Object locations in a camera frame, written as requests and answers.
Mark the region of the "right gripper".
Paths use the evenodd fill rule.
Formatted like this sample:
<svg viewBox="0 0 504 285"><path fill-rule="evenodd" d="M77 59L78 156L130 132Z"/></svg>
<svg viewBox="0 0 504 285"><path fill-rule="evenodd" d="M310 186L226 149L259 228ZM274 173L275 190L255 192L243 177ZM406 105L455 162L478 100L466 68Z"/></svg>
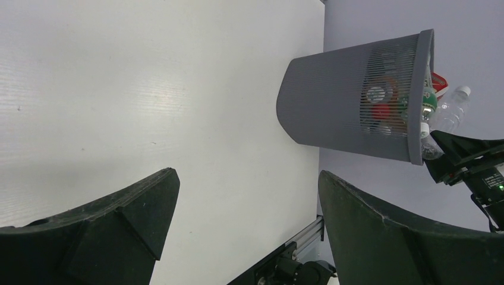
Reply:
<svg viewBox="0 0 504 285"><path fill-rule="evenodd" d="M438 159L425 160L436 183L463 181L471 200L489 221L491 232L503 232L503 175L496 166L503 164L503 140L479 140L442 131L432 138L442 149Z"/></svg>

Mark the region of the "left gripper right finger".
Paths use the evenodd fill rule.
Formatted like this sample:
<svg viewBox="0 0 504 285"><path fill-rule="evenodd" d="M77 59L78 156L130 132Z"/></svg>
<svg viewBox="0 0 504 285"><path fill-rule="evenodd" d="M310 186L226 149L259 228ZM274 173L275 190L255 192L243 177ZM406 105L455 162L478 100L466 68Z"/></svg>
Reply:
<svg viewBox="0 0 504 285"><path fill-rule="evenodd" d="M419 216L328 171L318 192L341 284L502 284L503 235Z"/></svg>

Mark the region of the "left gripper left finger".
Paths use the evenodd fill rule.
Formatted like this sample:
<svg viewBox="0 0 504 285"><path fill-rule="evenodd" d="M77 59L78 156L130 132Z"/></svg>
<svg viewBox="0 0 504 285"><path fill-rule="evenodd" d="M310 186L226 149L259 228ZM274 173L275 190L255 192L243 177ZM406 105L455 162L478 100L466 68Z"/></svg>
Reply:
<svg viewBox="0 0 504 285"><path fill-rule="evenodd" d="M23 227L1 228L2 284L149 284L179 194L173 168Z"/></svg>

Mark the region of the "clear crushed bottle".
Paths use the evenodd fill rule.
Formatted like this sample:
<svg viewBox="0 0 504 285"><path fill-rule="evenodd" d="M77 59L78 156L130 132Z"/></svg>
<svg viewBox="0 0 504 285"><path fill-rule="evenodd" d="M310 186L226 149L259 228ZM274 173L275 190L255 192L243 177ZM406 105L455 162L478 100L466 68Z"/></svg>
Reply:
<svg viewBox="0 0 504 285"><path fill-rule="evenodd" d="M438 101L437 109L428 120L429 133L422 138L422 157L424 160L434 160L441 157L444 152L435 142L432 133L442 131L454 134L462 123L470 105L471 89L468 86L459 86L451 94L444 95Z"/></svg>

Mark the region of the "red cap red label bottle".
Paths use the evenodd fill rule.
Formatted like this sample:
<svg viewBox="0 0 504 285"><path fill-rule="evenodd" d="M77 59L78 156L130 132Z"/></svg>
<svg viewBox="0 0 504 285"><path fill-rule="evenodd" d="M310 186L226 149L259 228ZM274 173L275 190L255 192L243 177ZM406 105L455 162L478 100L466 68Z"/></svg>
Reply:
<svg viewBox="0 0 504 285"><path fill-rule="evenodd" d="M375 104L371 107L372 118L379 121L384 121L389 119L391 114L391 108L388 104Z"/></svg>

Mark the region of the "grey mesh waste bin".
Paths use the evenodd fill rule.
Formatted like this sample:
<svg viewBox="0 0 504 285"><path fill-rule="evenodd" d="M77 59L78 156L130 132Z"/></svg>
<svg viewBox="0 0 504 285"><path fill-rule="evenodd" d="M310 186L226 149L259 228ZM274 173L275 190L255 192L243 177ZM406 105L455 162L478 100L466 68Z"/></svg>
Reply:
<svg viewBox="0 0 504 285"><path fill-rule="evenodd" d="M421 165L424 77L433 69L434 31L293 59L276 101L296 142ZM388 104L389 119L371 107Z"/></svg>

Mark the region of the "green tinted bottle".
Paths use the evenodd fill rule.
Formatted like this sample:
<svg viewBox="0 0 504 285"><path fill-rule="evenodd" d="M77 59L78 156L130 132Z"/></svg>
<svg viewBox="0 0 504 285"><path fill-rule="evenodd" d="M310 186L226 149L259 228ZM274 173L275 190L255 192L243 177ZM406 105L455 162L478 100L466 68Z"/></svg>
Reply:
<svg viewBox="0 0 504 285"><path fill-rule="evenodd" d="M436 90L433 88L431 78L424 77L422 92L421 120L427 122L437 109Z"/></svg>

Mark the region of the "amber tea bottle red label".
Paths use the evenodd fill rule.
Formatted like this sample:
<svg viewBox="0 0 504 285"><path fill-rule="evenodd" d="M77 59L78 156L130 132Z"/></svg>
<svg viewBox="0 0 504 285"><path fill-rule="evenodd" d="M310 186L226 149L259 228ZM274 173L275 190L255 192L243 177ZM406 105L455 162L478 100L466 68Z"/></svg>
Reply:
<svg viewBox="0 0 504 285"><path fill-rule="evenodd" d="M436 90L436 98L439 101L444 96L444 94L448 91L449 84L443 76L441 76L435 72L431 72L431 81L432 81L433 88Z"/></svg>

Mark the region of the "aluminium frame rail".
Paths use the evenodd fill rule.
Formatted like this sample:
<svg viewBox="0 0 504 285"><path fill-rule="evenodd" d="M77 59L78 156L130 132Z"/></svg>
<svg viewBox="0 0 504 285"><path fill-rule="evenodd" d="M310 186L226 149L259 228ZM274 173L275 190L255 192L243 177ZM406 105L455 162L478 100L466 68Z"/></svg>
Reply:
<svg viewBox="0 0 504 285"><path fill-rule="evenodd" d="M287 241L286 245L296 243L296 251L301 252L309 247L314 242L324 241L325 221L323 216L317 215L315 221L310 223L294 237Z"/></svg>

